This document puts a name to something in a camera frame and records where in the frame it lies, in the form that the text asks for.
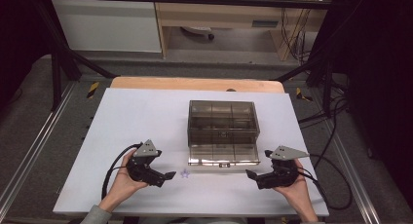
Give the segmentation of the black metal frame stand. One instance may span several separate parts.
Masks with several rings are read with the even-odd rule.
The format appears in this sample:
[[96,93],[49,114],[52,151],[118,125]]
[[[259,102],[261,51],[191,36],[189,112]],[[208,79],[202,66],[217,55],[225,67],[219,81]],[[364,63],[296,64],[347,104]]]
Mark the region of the black metal frame stand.
[[33,7],[39,17],[40,32],[46,40],[52,56],[53,111],[57,110],[62,103],[61,73],[64,73],[69,81],[78,81],[82,77],[77,65],[78,62],[95,71],[97,74],[102,75],[104,78],[117,77],[116,74],[92,63],[69,47],[64,32],[58,22],[58,18],[53,17],[53,10],[47,6],[46,0],[34,1]]
[[280,77],[276,78],[277,82],[283,83],[296,75],[309,71],[310,75],[307,78],[307,85],[315,87],[323,83],[322,94],[322,111],[327,118],[331,117],[330,110],[330,95],[332,87],[332,58],[329,56],[313,56],[305,64],[289,71]]

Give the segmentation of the person's right hand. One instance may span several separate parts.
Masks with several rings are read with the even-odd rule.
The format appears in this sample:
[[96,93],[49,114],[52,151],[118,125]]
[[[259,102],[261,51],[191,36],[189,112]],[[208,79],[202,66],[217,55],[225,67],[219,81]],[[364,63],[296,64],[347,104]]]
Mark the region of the person's right hand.
[[296,210],[304,210],[312,206],[305,177],[298,174],[295,181],[287,187],[275,187],[288,203]]

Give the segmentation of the aluminium floor rail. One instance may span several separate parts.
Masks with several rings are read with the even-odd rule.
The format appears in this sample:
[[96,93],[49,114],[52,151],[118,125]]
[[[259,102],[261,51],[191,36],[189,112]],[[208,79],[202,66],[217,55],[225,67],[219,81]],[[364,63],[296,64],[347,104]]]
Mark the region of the aluminium floor rail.
[[331,145],[334,148],[336,157],[338,158],[338,161],[344,171],[344,174],[347,176],[349,180],[350,187],[353,192],[353,197],[356,200],[358,209],[361,213],[361,216],[363,217],[364,223],[381,224],[381,220],[357,173],[356,167],[351,161],[338,132],[333,130],[333,121],[327,120],[325,125],[331,132]]
[[22,162],[19,164],[17,171],[13,175],[11,181],[8,183],[5,191],[0,196],[0,209],[5,209],[7,206],[13,203],[25,178],[31,171],[31,168],[33,167],[35,161],[43,150],[43,147],[46,144],[49,136],[53,132],[55,125],[58,122],[67,103],[69,102],[76,85],[76,82],[70,82],[64,89],[61,96],[61,103],[57,106],[56,110],[52,111],[49,114],[45,124],[36,135],[36,138],[30,145],[28,152],[25,154]]

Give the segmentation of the smoky transparent drawer cabinet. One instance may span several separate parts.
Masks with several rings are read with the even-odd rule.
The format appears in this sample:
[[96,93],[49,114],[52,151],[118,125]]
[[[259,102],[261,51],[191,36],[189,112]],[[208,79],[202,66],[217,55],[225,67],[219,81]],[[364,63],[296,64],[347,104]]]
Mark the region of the smoky transparent drawer cabinet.
[[191,100],[188,147],[199,154],[219,153],[257,156],[260,134],[252,101]]

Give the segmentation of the black curtain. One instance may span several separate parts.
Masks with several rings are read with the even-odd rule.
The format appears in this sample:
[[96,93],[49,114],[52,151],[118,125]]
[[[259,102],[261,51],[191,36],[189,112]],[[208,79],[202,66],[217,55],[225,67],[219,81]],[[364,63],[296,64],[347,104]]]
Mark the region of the black curtain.
[[12,99],[32,68],[49,53],[20,0],[0,0],[0,110]]
[[413,206],[413,0],[362,0],[338,64],[370,145]]

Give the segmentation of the white cabinet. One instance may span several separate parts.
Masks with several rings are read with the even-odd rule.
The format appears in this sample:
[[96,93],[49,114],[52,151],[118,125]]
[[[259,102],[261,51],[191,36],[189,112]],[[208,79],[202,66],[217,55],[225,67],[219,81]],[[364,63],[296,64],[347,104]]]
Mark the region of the white cabinet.
[[161,49],[152,3],[52,0],[64,35],[77,51],[147,52]]

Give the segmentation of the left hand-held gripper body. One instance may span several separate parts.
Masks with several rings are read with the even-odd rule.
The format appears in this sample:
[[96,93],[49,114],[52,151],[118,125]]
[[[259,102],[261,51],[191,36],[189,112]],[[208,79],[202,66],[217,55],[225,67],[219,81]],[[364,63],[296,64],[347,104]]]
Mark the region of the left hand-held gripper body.
[[162,173],[150,168],[150,164],[160,155],[161,151],[156,149],[151,139],[137,144],[136,150],[127,162],[130,178],[148,184],[150,178],[161,177]]

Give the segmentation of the office chair base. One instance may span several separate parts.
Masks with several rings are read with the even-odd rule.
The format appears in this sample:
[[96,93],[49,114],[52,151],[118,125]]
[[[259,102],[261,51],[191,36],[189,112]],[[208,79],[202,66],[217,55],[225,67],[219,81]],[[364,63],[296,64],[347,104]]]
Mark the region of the office chair base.
[[210,27],[189,27],[189,26],[182,26],[182,29],[189,33],[197,34],[197,35],[205,35],[210,41],[214,39],[214,35]]

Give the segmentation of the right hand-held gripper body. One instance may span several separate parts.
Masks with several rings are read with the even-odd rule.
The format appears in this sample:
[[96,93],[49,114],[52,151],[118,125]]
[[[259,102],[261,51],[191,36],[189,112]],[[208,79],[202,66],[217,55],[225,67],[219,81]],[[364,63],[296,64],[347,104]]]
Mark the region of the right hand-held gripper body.
[[290,186],[298,177],[295,159],[309,157],[310,154],[287,146],[279,146],[276,150],[266,150],[265,155],[271,159],[272,172],[264,179],[266,189]]

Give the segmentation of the light wooden desk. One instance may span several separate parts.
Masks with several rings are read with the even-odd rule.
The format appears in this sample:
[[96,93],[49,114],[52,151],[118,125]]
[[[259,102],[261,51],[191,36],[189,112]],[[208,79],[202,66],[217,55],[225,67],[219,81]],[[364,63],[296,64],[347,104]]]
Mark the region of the light wooden desk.
[[319,31],[325,10],[258,8],[199,4],[157,3],[162,49],[168,48],[169,27],[262,28],[273,39],[279,59],[288,59],[301,31]]

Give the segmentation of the person's left hand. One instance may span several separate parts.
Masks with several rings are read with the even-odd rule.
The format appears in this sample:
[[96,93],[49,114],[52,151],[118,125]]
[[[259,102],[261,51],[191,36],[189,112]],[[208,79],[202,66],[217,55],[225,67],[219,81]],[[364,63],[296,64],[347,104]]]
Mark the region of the person's left hand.
[[138,190],[148,186],[147,183],[141,181],[134,181],[130,178],[126,164],[133,151],[130,151],[123,158],[121,168],[118,170],[112,186],[105,196],[105,198],[97,205],[106,212],[112,212],[118,205],[127,200]]

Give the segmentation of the wooden table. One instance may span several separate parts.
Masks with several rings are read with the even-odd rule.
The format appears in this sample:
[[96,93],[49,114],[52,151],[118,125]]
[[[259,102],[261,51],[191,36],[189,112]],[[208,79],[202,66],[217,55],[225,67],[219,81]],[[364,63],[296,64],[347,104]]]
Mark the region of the wooden table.
[[150,89],[150,90],[191,90],[251,93],[284,93],[282,83],[248,79],[204,79],[204,78],[167,78],[167,77],[117,77],[111,88]]

